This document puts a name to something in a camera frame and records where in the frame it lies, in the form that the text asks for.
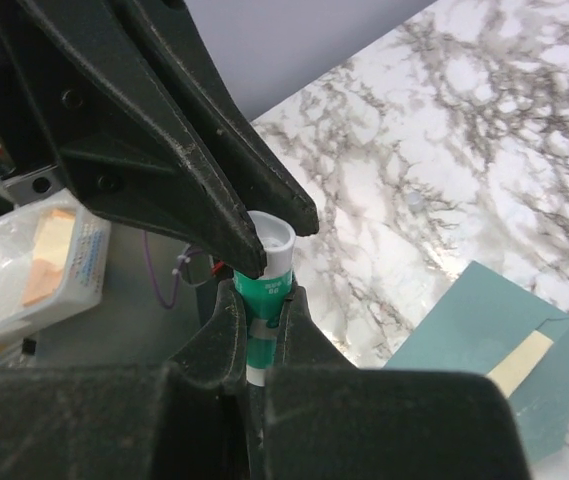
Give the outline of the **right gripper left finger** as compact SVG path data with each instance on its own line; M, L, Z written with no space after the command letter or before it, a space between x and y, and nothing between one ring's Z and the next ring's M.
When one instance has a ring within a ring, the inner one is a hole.
M230 281L157 365L0 368L0 479L245 479L246 316Z

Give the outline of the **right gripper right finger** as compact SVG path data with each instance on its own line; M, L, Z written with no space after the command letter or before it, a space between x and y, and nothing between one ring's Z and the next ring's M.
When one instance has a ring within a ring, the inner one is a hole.
M266 376L268 479L526 479L506 399L477 374L354 367L295 287Z

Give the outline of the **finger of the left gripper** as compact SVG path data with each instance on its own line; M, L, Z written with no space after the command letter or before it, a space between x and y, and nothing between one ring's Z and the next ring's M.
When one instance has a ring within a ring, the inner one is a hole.
M56 164L92 213L259 277L253 210L129 36L129 2L0 1L0 66L18 110L0 138L19 167Z
M257 134L227 90L183 1L130 1L131 39L212 153L248 210L299 236L319 231L315 202Z

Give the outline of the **green glue stick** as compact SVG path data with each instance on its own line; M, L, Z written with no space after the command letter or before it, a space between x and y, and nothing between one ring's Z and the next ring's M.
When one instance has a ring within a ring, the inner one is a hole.
M235 272L233 281L247 315L247 382L262 387L266 371L274 362L284 301L292 290L296 234L287 222L271 214L251 211L249 216L266 253L267 264L261 277L251 279Z

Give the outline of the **white glue stick cap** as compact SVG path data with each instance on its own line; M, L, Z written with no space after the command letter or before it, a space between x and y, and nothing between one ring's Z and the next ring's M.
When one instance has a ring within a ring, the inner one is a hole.
M406 195L406 203L409 210L413 213L421 212L425 208L425 199L417 191L409 192Z

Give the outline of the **blue-grey envelope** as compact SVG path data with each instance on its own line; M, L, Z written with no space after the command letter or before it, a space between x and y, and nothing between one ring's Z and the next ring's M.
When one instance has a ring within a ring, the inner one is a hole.
M528 459L559 451L569 425L569 314L470 263L386 364L467 372L508 399Z

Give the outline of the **white plastic basket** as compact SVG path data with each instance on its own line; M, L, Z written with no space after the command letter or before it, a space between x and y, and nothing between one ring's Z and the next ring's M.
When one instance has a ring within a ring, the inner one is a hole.
M100 303L110 233L66 190L0 217L0 344Z

